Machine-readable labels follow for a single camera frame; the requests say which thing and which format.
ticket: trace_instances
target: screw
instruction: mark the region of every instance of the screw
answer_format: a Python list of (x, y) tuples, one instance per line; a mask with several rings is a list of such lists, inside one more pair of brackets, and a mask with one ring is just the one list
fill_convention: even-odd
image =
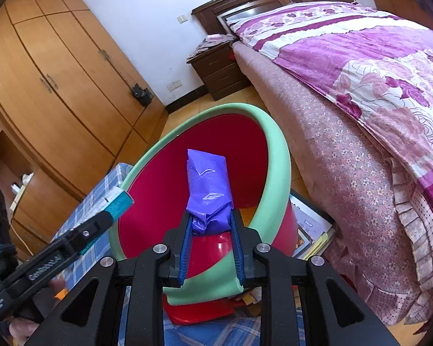
[(268, 252), (271, 250), (271, 246), (268, 243), (259, 243), (257, 245), (257, 250), (260, 252)]
[(322, 256), (314, 255), (311, 258), (311, 262), (314, 265), (317, 265), (318, 267), (320, 267), (321, 265), (324, 265), (324, 258)]
[(162, 243), (159, 243), (158, 245), (154, 246), (153, 250), (157, 254), (162, 254), (167, 250), (167, 246), (163, 245)]
[(103, 267), (110, 267), (114, 263), (114, 259), (111, 256), (106, 256), (101, 259), (101, 265)]

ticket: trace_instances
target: book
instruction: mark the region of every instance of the book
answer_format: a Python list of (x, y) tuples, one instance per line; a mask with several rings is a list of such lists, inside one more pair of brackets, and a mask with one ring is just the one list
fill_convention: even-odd
[(290, 192), (290, 203), (298, 225), (298, 242), (292, 256), (307, 260), (322, 254), (333, 239), (334, 220), (294, 190)]
[(297, 257), (301, 254), (302, 251), (308, 248), (313, 243), (313, 240), (310, 236), (298, 225), (298, 241), (297, 247), (294, 251), (292, 257)]

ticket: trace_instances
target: pink floral bed sheet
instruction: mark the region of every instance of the pink floral bed sheet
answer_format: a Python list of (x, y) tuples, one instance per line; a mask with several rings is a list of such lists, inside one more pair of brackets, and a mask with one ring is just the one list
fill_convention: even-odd
[(311, 197), (340, 226), (328, 260), (385, 324), (429, 319), (433, 214), (420, 189), (330, 101), (248, 46), (233, 49), (283, 130)]
[[(433, 213), (433, 31), (370, 7), (341, 2), (296, 3), (231, 22), (231, 29), (287, 72), (342, 109), (387, 152)], [(408, 182), (395, 184), (396, 210), (417, 256), (422, 222), (398, 203)], [(419, 282), (427, 287), (433, 279)], [(433, 316), (425, 329), (433, 324)]]

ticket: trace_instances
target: pink floral bedspread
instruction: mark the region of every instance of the pink floral bedspread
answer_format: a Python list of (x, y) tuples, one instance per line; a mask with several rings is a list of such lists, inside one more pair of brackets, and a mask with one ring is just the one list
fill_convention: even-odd
[[(232, 22), (231, 29), (353, 118), (389, 153), (393, 177), (409, 173), (400, 185), (416, 180), (433, 211), (433, 31), (368, 7), (328, 2), (289, 5)], [(402, 187), (396, 206), (405, 203), (398, 203), (401, 194)], [(403, 208), (400, 218), (409, 211)], [(415, 254), (413, 220), (403, 225)]]

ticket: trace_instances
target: electrical outlet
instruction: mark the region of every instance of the electrical outlet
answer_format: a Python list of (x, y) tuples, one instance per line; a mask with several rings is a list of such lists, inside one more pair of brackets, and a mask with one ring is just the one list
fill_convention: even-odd
[(181, 83), (181, 80), (175, 80), (175, 82), (170, 83), (167, 88), (170, 92), (176, 90), (178, 87), (181, 87), (183, 84)]
[(178, 87), (181, 87), (183, 84), (181, 83), (181, 80), (175, 80), (175, 82), (172, 83), (175, 86), (175, 89)]
[(179, 23), (184, 23), (187, 21), (187, 17), (185, 15), (179, 16), (177, 19)]

